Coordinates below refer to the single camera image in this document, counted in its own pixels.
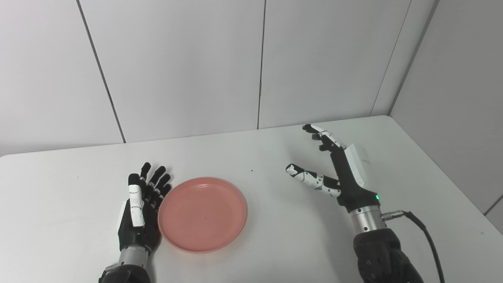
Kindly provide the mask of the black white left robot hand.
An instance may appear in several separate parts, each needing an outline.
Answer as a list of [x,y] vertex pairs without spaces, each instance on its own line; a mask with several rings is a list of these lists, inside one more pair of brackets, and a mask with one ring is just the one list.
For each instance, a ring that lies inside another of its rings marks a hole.
[[139,173],[128,176],[129,198],[124,202],[118,227],[119,250],[140,246],[152,253],[160,243],[158,214],[171,190],[171,176],[165,166],[149,178],[152,165],[145,162]]

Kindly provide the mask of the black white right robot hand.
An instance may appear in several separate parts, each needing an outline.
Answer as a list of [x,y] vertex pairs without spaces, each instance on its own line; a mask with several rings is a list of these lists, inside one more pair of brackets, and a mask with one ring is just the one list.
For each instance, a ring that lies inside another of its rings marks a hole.
[[311,134],[313,140],[321,141],[319,150],[329,152],[337,178],[305,170],[296,164],[287,165],[285,171],[306,186],[336,198],[348,213],[367,206],[380,206],[376,192],[367,190],[367,174],[363,169],[354,145],[341,143],[330,132],[314,124],[304,124],[302,129]]

